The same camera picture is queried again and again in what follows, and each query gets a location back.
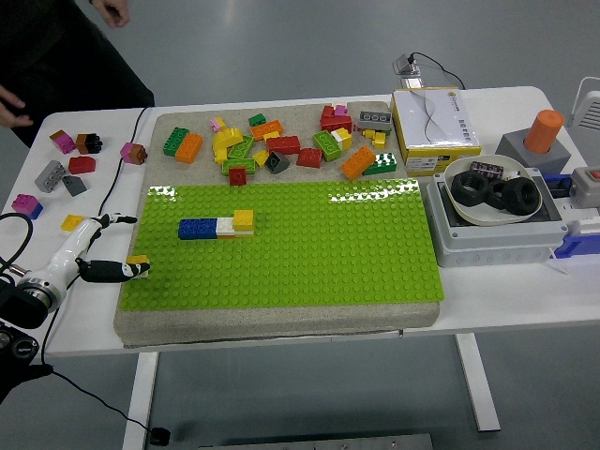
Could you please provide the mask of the person's left hand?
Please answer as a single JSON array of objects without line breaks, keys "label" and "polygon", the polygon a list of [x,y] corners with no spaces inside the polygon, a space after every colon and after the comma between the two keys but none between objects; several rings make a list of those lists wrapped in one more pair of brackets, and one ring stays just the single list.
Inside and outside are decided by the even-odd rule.
[{"label": "person's left hand", "polygon": [[128,0],[90,0],[89,3],[110,28],[121,28],[130,21]]}]

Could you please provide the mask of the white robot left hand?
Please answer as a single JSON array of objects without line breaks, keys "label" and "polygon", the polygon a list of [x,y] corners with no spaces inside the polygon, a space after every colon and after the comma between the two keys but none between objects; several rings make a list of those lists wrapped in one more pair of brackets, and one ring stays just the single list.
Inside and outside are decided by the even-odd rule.
[{"label": "white robot left hand", "polygon": [[149,262],[125,263],[86,261],[91,245],[101,231],[114,223],[136,223],[135,217],[104,214],[84,219],[42,268],[27,272],[19,282],[27,289],[46,291],[55,301],[66,296],[68,284],[76,277],[94,283],[121,283],[136,278],[150,269]]}]

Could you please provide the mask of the person's right hand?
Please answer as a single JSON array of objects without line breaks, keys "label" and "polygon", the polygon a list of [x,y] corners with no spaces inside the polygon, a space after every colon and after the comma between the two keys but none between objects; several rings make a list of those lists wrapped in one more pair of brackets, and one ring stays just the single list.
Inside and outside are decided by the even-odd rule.
[{"label": "person's right hand", "polygon": [[25,103],[3,85],[0,86],[0,126],[2,128],[25,128],[34,124],[31,117],[23,112]]}]

